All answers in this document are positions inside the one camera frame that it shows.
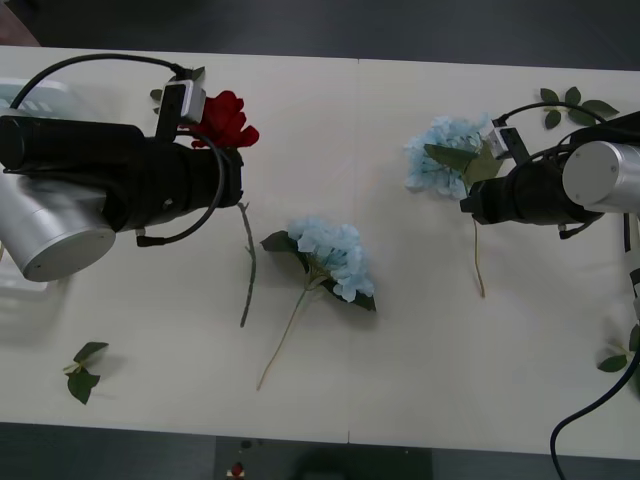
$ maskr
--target gray floor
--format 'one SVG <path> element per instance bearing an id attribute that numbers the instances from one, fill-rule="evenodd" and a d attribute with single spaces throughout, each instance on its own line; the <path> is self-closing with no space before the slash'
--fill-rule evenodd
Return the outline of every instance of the gray floor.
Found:
<path id="1" fill-rule="evenodd" d="M 10 6 L 53 47 L 640 70 L 640 3 L 629 0 L 12 0 Z M 388 465 L 395 478 L 555 478 L 545 455 L 255 440 L 247 446 L 243 439 L 0 424 L 0 479 L 218 480 L 237 461 L 248 480 L 391 478 Z M 372 473 L 372 462 L 385 466 L 373 463 L 378 473 Z M 640 479 L 640 462 L 565 458 L 563 464 L 570 480 Z"/>
<path id="2" fill-rule="evenodd" d="M 640 69 L 631 0 L 15 1 L 44 46 Z"/>
<path id="3" fill-rule="evenodd" d="M 640 462 L 563 458 L 569 479 L 637 480 Z M 546 480 L 546 455 L 324 445 L 40 425 L 0 425 L 3 480 Z"/>

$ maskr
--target robotic arm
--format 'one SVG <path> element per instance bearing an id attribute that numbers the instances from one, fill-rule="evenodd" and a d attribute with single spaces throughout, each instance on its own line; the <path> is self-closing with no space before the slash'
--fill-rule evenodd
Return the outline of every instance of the robotic arm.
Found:
<path id="1" fill-rule="evenodd" d="M 79 58 L 87 57 L 145 58 Z M 151 138 L 133 125 L 33 118 L 15 109 L 0 112 L 0 161 L 5 167 L 0 173 L 0 242 L 26 279 L 52 281 L 88 267 L 107 253 L 118 232 L 136 230 L 140 247 L 181 240 L 215 208 L 240 201 L 243 164 L 237 151 L 217 149 L 199 133 L 178 131 L 179 125 L 200 122 L 206 93 L 190 79 L 189 70 L 171 65 L 182 78 L 165 86 Z M 27 93 L 39 81 L 34 80 L 25 86 Z M 12 107 L 24 96 L 21 92 Z M 174 143 L 176 136 L 196 137 L 210 149 L 192 150 Z M 144 234 L 145 227 L 205 207 L 203 217 L 181 234 Z"/>
<path id="2" fill-rule="evenodd" d="M 585 112 L 601 123 L 572 133 L 568 145 L 562 145 L 561 141 L 556 147 L 529 155 L 517 130 L 508 127 L 505 120 L 538 106 L 546 104 L 523 107 L 494 120 L 492 152 L 496 158 L 513 157 L 516 166 L 506 177 L 475 183 L 460 207 L 481 224 L 514 221 L 558 225 L 561 239 L 582 232 L 605 212 L 624 213 L 625 267 L 636 297 L 633 304 L 636 317 L 640 320 L 640 248 L 631 247 L 629 236 L 630 222 L 637 222 L 636 215 L 640 212 L 640 112 L 608 122 Z M 567 230 L 569 224 L 581 226 Z M 561 480 L 566 477 L 558 460 L 556 442 L 562 429 L 609 401 L 637 375 L 639 365 L 640 350 L 609 391 L 554 428 L 551 458 Z"/>

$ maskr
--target small red object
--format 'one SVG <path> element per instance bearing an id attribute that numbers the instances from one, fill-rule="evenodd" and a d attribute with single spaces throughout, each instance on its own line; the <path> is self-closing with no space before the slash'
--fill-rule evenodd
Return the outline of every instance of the small red object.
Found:
<path id="1" fill-rule="evenodd" d="M 251 126 L 243 130 L 247 123 L 247 116 L 242 113 L 243 108 L 244 100 L 229 90 L 216 98 L 207 97 L 202 121 L 199 125 L 190 125 L 189 128 L 209 137 L 216 147 L 250 147 L 260 139 L 260 134 Z M 191 146 L 197 148 L 207 145 L 200 140 L 194 140 Z"/>
<path id="2" fill-rule="evenodd" d="M 244 472 L 244 467 L 240 462 L 236 463 L 233 467 L 231 467 L 231 475 L 234 477 L 239 477 Z"/>

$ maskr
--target flower stem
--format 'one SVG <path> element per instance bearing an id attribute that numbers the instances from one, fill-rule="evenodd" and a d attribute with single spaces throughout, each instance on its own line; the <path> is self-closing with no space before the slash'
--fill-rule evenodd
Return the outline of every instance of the flower stem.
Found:
<path id="1" fill-rule="evenodd" d="M 309 290 L 305 286 L 304 290 L 302 291 L 302 295 L 300 295 L 300 298 L 298 298 L 298 303 L 296 303 L 296 308 L 293 309 L 293 313 L 291 314 L 291 318 L 289 319 L 287 328 L 284 331 L 284 335 L 282 335 L 282 339 L 280 339 L 280 344 L 278 345 L 278 348 L 276 348 L 276 352 L 271 357 L 271 360 L 269 360 L 267 367 L 264 369 L 264 372 L 260 377 L 260 381 L 258 382 L 258 388 L 256 390 L 260 390 L 260 387 L 262 387 L 262 384 L 264 383 L 264 380 L 267 377 L 267 373 L 269 373 L 269 370 L 271 369 L 273 362 L 275 362 L 276 357 L 278 356 L 278 353 L 280 353 L 280 350 L 282 349 L 282 345 L 284 344 L 284 341 L 287 338 L 287 335 L 289 334 L 289 330 L 291 330 L 291 327 L 293 326 L 293 319 L 296 316 L 296 312 L 298 311 L 298 308 L 300 307 L 300 304 L 302 303 L 302 300 L 304 299 L 304 296 L 307 294 L 308 291 Z"/>
<path id="2" fill-rule="evenodd" d="M 486 291 L 484 289 L 484 281 L 482 280 L 482 274 L 480 273 L 480 265 L 478 263 L 478 223 L 475 221 L 475 219 L 473 220 L 473 229 L 475 232 L 473 244 L 474 244 L 474 259 L 476 263 L 476 274 L 478 275 L 478 283 L 480 284 L 480 296 L 482 298 L 485 298 Z"/>
<path id="3" fill-rule="evenodd" d="M 247 203 L 245 205 L 242 202 L 238 202 L 238 208 L 240 209 L 240 212 L 242 212 L 242 221 L 244 222 L 244 228 L 247 231 L 247 239 L 249 241 L 247 252 L 249 252 L 249 255 L 251 256 L 249 290 L 247 291 L 247 301 L 244 305 L 244 311 L 242 312 L 242 319 L 240 320 L 240 328 L 243 328 L 247 321 L 247 315 L 249 315 L 249 305 L 251 305 L 251 297 L 253 296 L 253 284 L 256 281 L 256 249 L 253 244 L 253 235 L 251 233 L 251 226 L 249 225 L 249 217 L 247 217 L 247 208 L 249 208 L 249 204 Z"/>

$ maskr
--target leaf on stem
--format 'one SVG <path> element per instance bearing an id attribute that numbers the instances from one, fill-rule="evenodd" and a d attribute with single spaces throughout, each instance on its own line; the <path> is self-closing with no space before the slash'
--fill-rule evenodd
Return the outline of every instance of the leaf on stem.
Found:
<path id="1" fill-rule="evenodd" d="M 578 87 L 571 87 L 567 90 L 567 93 L 564 94 L 564 101 L 571 105 L 580 105 L 580 100 L 582 100 L 582 94 L 580 90 L 578 90 Z"/>
<path id="2" fill-rule="evenodd" d="M 298 251 L 298 242 L 289 237 L 289 234 L 284 230 L 272 233 L 262 242 L 260 242 L 262 248 L 267 252 L 288 252 L 293 253 L 304 268 L 306 273 L 309 272 L 309 262 L 304 253 Z"/>
<path id="3" fill-rule="evenodd" d="M 156 102 L 159 102 L 160 100 L 162 100 L 162 90 L 160 90 L 159 88 L 156 88 L 155 90 L 151 90 L 151 92 L 149 92 L 149 96 L 153 98 Z"/>
<path id="4" fill-rule="evenodd" d="M 108 343 L 104 342 L 89 342 L 80 349 L 76 356 L 73 357 L 73 361 L 76 363 L 84 363 L 87 359 L 96 352 L 99 352 L 103 348 L 107 348 Z"/>
<path id="5" fill-rule="evenodd" d="M 594 113 L 599 113 L 605 118 L 613 117 L 614 115 L 617 115 L 618 113 L 620 113 L 618 110 L 613 108 L 608 103 L 603 102 L 602 100 L 587 100 L 582 104 L 582 106 L 584 108 L 588 108 Z"/>
<path id="6" fill-rule="evenodd" d="M 360 292 L 356 292 L 356 298 L 353 302 L 347 302 L 344 298 L 342 298 L 340 295 L 336 295 L 333 291 L 333 287 L 336 286 L 336 281 L 332 280 L 332 279 L 327 279 L 325 281 L 323 281 L 320 285 L 322 285 L 327 292 L 329 292 L 331 295 L 333 295 L 335 298 L 337 298 L 338 300 L 340 300 L 341 302 L 344 303 L 353 303 L 354 305 L 357 305 L 359 307 L 364 308 L 365 310 L 369 310 L 370 312 L 375 312 L 376 311 L 376 302 L 373 299 L 373 297 L 367 297 L 365 294 L 360 293 Z"/>
<path id="7" fill-rule="evenodd" d="M 559 102 L 558 94 L 548 88 L 540 89 L 540 98 L 543 102 Z"/>
<path id="8" fill-rule="evenodd" d="M 552 130 L 558 126 L 562 120 L 562 115 L 558 110 L 551 110 L 547 113 L 547 116 L 544 118 L 544 128 L 547 130 Z"/>
<path id="9" fill-rule="evenodd" d="M 636 325 L 631 330 L 631 336 L 629 337 L 629 351 L 638 351 L 638 345 L 640 344 L 640 325 Z"/>
<path id="10" fill-rule="evenodd" d="M 582 125 L 584 127 L 592 127 L 596 124 L 595 118 L 584 112 L 580 112 L 579 110 L 569 110 L 569 118 L 578 125 Z"/>
<path id="11" fill-rule="evenodd" d="M 441 145 L 424 146 L 427 155 L 433 158 L 440 165 L 449 167 L 452 170 L 458 172 L 464 172 L 469 165 L 469 162 L 478 156 L 475 152 L 468 152 L 467 150 L 460 150 L 458 148 L 443 147 Z"/>
<path id="12" fill-rule="evenodd" d="M 501 166 L 502 160 L 496 160 L 489 143 L 483 142 L 480 154 L 471 160 L 462 178 L 465 184 L 473 185 L 475 182 L 495 178 Z"/>
<path id="13" fill-rule="evenodd" d="M 100 381 L 100 375 L 91 375 L 84 367 L 77 372 L 67 373 L 66 375 L 69 377 L 67 380 L 69 392 L 86 405 L 91 396 L 91 389 Z"/>
<path id="14" fill-rule="evenodd" d="M 598 370 L 601 370 L 603 372 L 613 373 L 613 372 L 619 372 L 626 366 L 627 366 L 627 356 L 615 355 L 613 357 L 607 358 L 600 365 L 598 365 Z"/>

